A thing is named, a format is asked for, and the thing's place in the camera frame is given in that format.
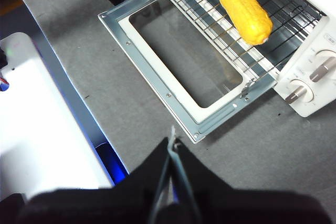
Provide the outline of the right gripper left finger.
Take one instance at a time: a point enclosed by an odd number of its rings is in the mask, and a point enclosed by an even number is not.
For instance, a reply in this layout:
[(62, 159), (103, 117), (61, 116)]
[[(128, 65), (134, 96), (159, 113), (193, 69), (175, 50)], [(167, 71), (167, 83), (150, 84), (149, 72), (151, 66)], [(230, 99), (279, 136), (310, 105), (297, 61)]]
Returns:
[(1, 223), (146, 223), (167, 160), (165, 137), (112, 188), (57, 189), (24, 202), (15, 193), (1, 201)]

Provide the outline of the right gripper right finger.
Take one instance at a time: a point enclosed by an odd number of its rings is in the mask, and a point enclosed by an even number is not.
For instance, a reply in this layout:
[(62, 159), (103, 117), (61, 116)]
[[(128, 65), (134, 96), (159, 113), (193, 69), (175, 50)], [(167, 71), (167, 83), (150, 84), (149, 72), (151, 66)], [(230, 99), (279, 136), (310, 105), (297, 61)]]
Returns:
[(321, 203), (295, 191), (234, 188), (176, 143), (192, 202), (203, 223), (332, 223)]

